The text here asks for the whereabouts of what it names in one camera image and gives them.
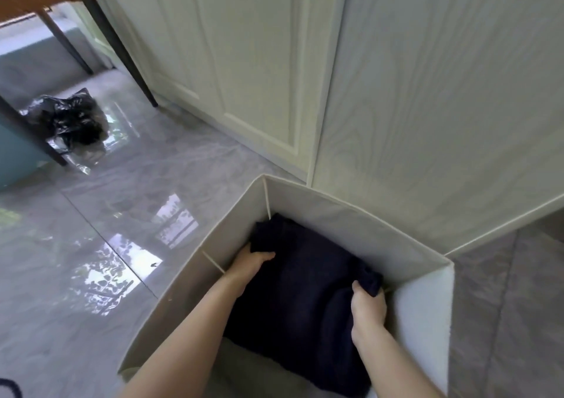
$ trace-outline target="black plastic bag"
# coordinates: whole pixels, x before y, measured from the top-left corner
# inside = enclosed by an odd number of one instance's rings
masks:
[[[100,141],[103,127],[95,120],[96,101],[86,88],[61,99],[42,95],[22,114],[43,138],[60,137],[72,151],[75,144],[89,145]]]

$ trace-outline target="tile grout line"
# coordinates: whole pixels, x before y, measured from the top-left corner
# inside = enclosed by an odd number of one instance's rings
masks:
[[[41,171],[41,173],[44,175],[44,177],[47,178],[47,180],[53,185],[53,187],[57,190],[57,192],[60,193],[60,195],[62,195],[68,203],[70,203],[70,205],[76,210],[76,212],[84,219],[84,221],[86,223],[88,223],[88,225],[96,232],[96,234],[102,239],[102,241],[104,241],[111,249],[112,251],[116,254],[117,257],[120,258],[120,260],[123,262],[123,264],[125,264],[125,266],[127,266],[131,272],[133,272],[133,274],[137,277],[137,279],[145,286],[145,288],[147,290],[149,290],[149,292],[153,295],[154,298],[156,298],[157,300],[159,300],[159,298],[156,296],[156,294],[154,294],[153,290],[151,290],[149,288],[149,286],[147,284],[145,284],[145,281],[141,279],[141,277],[137,274],[137,272],[135,272],[131,266],[129,266],[129,264],[123,259],[123,257],[116,251],[116,249],[110,245],[110,243],[108,241],[106,241],[104,239],[104,237],[100,234],[100,232],[98,232],[98,229],[96,229],[94,227],[94,225],[92,223],[90,223],[88,221],[88,219],[86,218],[86,216],[84,216],[84,214],[81,213],[81,211],[76,207],[76,205],[74,203],[71,202],[71,200],[67,197],[67,195],[65,195],[65,193],[59,189],[59,187],[55,184],[55,182],[49,177],[49,175],[45,172],[45,171]]]
[[[486,387],[488,385],[488,380],[490,379],[491,362],[492,362],[492,359],[494,357],[495,347],[496,347],[496,343],[497,343],[497,336],[499,334],[499,327],[500,327],[500,324],[501,324],[501,313],[502,313],[503,308],[505,306],[505,296],[507,295],[507,290],[509,288],[509,280],[511,278],[511,269],[513,268],[513,261],[515,261],[515,257],[516,257],[516,248],[517,248],[518,239],[519,239],[519,230],[516,231],[515,239],[513,240],[513,244],[511,245],[511,261],[509,262],[509,267],[507,269],[507,278],[505,279],[504,288],[503,288],[503,291],[501,293],[501,303],[499,305],[499,310],[497,311],[495,331],[493,333],[494,337],[492,339],[492,344],[490,346],[490,354],[488,356],[488,360],[486,361],[486,367],[485,367],[485,370],[484,370],[484,380],[483,380],[483,384],[482,384],[482,392],[480,394],[480,396],[482,396],[482,397],[485,396],[485,394],[486,394]]]

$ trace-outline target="dark folded cloth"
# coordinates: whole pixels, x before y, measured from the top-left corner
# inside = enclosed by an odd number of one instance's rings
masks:
[[[382,275],[339,245],[275,214],[257,223],[251,251],[276,252],[237,299],[224,336],[318,388],[366,394],[370,379],[353,345],[351,285],[375,296]]]

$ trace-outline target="wooden chair leg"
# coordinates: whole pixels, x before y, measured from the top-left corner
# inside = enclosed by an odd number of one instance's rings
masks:
[[[2,116],[8,125],[13,128],[18,134],[20,134],[27,141],[30,141],[34,146],[36,146],[40,151],[48,155],[51,159],[57,162],[59,165],[65,166],[67,161],[63,158],[49,143],[47,143],[43,138],[39,137],[30,124],[26,122],[24,117],[20,115],[15,108],[13,108],[9,102],[4,100],[0,96],[0,116]]]
[[[116,55],[119,57],[123,65],[127,68],[127,71],[131,74],[133,79],[135,79],[137,85],[139,85],[149,102],[153,105],[153,107],[158,107],[159,104],[157,103],[157,100],[155,100],[155,97],[153,97],[153,94],[145,83],[143,76],[141,76],[141,73],[133,62],[133,59],[129,55],[127,49],[125,49],[125,46],[123,45],[119,36],[117,36],[116,31],[112,27],[112,24],[110,24],[110,22],[108,21],[108,17],[106,17],[106,15],[104,14],[104,11],[100,7],[97,0],[82,0],[82,2],[86,6],[86,9],[88,9],[90,15],[92,15],[95,23],[98,25],[98,27],[100,27],[100,30],[102,31],[105,38],[108,39],[108,43],[116,52]]]
[[[51,16],[45,10],[38,10],[36,12],[37,16],[43,21],[43,23],[47,26],[47,28],[53,33],[53,36],[59,41],[59,43],[67,50],[67,53],[70,53],[75,61],[82,67],[82,69],[92,75],[94,72],[90,68],[90,66],[84,61],[84,58],[81,57],[79,52],[76,48],[71,44],[67,36],[65,36],[64,32],[59,28],[59,26],[53,21]]]

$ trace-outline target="white fabric storage bin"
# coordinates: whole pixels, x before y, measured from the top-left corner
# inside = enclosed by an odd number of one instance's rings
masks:
[[[321,233],[384,275],[392,289],[386,296],[387,326],[446,393],[454,264],[362,209],[270,175],[251,183],[188,259],[129,347],[119,368],[123,378],[130,378],[190,313],[221,276],[217,266],[229,267],[254,224],[274,213]],[[337,395],[223,339],[206,396]]]

